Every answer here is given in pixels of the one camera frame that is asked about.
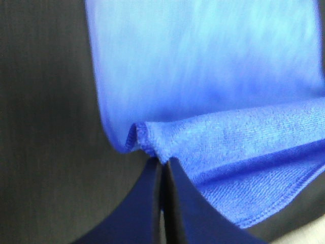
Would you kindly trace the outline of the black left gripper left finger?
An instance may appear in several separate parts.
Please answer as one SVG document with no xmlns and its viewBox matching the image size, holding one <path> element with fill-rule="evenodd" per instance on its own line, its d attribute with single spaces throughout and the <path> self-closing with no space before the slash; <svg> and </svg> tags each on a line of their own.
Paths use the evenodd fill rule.
<svg viewBox="0 0 325 244">
<path fill-rule="evenodd" d="M 160 243 L 160 183 L 162 167 L 150 158 L 123 201 L 74 243 Z"/>
</svg>

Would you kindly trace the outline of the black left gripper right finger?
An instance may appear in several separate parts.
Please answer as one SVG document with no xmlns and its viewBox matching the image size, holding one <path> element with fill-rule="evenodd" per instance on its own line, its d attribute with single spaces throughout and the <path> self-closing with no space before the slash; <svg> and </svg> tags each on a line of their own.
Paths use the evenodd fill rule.
<svg viewBox="0 0 325 244">
<path fill-rule="evenodd" d="M 263 243 L 216 211 L 192 184 L 177 158 L 163 167 L 167 243 Z"/>
</svg>

